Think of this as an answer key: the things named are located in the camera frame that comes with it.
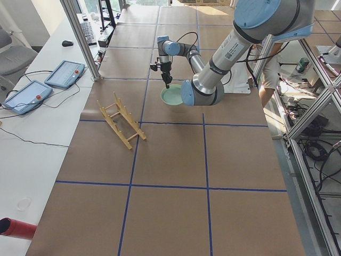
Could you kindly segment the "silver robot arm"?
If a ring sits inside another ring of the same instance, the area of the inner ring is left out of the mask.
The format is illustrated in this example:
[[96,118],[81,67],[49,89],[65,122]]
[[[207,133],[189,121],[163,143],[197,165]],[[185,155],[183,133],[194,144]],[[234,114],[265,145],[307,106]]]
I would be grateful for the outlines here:
[[181,86],[182,102],[189,106],[212,106],[223,98],[221,79],[253,44],[268,35],[280,42],[293,41],[312,33],[315,1],[238,1],[233,28],[208,63],[195,45],[157,38],[158,58],[150,65],[161,70],[166,86],[172,82],[171,57],[186,57],[195,74]]

